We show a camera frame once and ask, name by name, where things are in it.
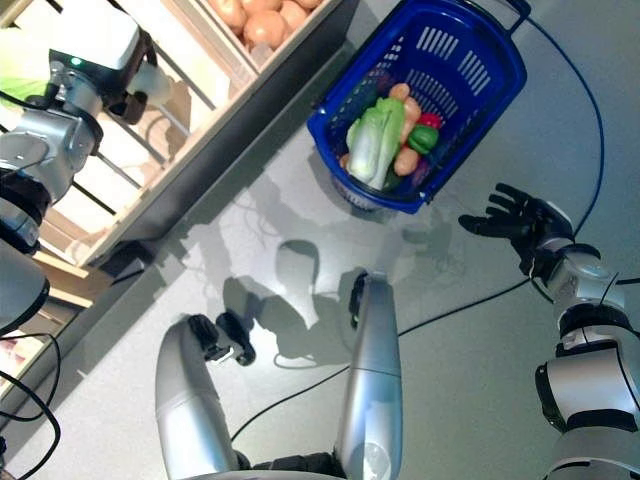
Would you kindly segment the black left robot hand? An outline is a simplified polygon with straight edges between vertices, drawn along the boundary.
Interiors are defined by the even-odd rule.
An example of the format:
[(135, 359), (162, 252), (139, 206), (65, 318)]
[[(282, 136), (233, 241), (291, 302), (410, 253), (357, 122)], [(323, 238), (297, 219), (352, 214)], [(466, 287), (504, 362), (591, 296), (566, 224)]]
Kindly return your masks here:
[(48, 57), (64, 101), (93, 117), (106, 110), (134, 125), (147, 105), (166, 93), (150, 35), (107, 2), (68, 2)]

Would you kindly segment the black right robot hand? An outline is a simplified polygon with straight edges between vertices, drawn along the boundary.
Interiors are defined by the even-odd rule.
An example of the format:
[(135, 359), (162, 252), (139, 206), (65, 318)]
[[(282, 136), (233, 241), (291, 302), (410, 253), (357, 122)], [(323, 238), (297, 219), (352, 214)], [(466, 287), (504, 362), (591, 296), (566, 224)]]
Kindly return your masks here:
[(488, 201), (483, 216), (461, 215), (459, 225), (475, 235), (508, 240), (521, 257), (547, 241), (575, 241), (570, 219), (547, 201), (505, 183), (495, 186)]

